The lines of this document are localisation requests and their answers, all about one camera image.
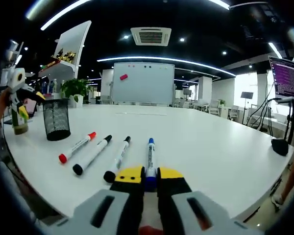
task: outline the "potted plant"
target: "potted plant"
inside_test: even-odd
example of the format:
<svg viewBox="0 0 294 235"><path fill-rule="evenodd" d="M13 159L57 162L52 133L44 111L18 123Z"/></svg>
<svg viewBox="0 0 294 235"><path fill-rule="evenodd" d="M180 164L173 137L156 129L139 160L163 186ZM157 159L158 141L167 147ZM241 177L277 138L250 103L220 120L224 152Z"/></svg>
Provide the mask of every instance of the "potted plant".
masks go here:
<svg viewBox="0 0 294 235"><path fill-rule="evenodd" d="M61 87L61 93L64 94L66 98L70 99L71 106L74 108L79 108L83 106L84 96L89 91L87 80L72 79L66 81Z"/></svg>
<svg viewBox="0 0 294 235"><path fill-rule="evenodd" d="M220 106L224 107L225 106L225 100L223 100L223 99L219 99L219 100L220 100Z"/></svg>

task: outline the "green plant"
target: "green plant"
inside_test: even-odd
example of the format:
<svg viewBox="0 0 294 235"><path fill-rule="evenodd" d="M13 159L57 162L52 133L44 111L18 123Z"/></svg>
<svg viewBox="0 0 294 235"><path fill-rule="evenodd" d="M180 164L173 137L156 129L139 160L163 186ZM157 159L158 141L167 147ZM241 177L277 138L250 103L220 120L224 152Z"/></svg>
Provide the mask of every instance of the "green plant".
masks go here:
<svg viewBox="0 0 294 235"><path fill-rule="evenodd" d="M219 99L220 100L220 105L224 105L225 106L225 100L223 99Z"/></svg>
<svg viewBox="0 0 294 235"><path fill-rule="evenodd" d="M78 102L78 96L77 94L80 94L82 96L86 96L87 92L90 90L88 86L86 86L89 82L87 80L81 79L72 79L66 81L62 87L61 92L64 93L66 98L70 98L70 96L74 96L74 100Z"/></svg>

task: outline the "red magnet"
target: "red magnet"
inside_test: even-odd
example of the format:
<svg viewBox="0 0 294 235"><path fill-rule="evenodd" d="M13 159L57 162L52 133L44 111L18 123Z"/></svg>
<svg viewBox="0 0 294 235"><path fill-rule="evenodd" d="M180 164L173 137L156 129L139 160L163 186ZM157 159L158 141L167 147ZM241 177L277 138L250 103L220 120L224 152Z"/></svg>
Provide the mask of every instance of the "red magnet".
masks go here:
<svg viewBox="0 0 294 235"><path fill-rule="evenodd" d="M124 74L124 75L122 75L121 77L120 77L120 80L122 81L122 80L124 80L124 79L126 79L127 78L127 74Z"/></svg>

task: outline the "sneaker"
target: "sneaker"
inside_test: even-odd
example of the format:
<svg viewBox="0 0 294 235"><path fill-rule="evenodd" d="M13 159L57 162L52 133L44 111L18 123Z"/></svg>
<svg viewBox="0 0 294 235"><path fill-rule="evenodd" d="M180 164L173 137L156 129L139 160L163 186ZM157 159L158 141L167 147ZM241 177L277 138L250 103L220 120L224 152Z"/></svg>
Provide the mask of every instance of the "sneaker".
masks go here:
<svg viewBox="0 0 294 235"><path fill-rule="evenodd" d="M281 195L277 195L277 194L273 195L271 197L271 201L277 208L281 208L281 206L283 205L283 200Z"/></svg>

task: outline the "blue marker cap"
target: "blue marker cap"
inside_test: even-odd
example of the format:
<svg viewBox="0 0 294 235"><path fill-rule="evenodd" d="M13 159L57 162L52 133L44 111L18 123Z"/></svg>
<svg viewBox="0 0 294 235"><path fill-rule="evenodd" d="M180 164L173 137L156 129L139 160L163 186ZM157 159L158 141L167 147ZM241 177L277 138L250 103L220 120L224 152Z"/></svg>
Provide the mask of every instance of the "blue marker cap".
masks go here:
<svg viewBox="0 0 294 235"><path fill-rule="evenodd" d="M146 177L145 190L146 192L155 192L157 188L156 177Z"/></svg>

